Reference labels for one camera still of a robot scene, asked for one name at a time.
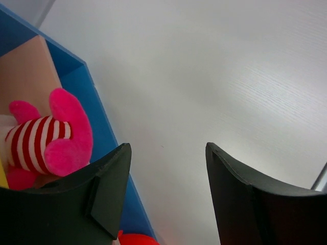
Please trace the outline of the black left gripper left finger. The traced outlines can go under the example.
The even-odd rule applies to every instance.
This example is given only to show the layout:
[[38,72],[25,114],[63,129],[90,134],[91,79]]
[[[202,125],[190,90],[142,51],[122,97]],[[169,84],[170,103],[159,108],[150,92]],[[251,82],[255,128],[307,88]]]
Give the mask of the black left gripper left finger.
[[121,144],[98,161],[39,189],[1,189],[1,244],[112,244],[131,164]]

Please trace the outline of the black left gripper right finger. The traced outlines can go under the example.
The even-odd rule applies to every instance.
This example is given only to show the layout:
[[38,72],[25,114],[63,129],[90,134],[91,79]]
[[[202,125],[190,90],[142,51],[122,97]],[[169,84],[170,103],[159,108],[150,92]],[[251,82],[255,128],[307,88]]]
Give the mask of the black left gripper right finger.
[[221,244],[326,244],[326,193],[274,179],[205,148]]

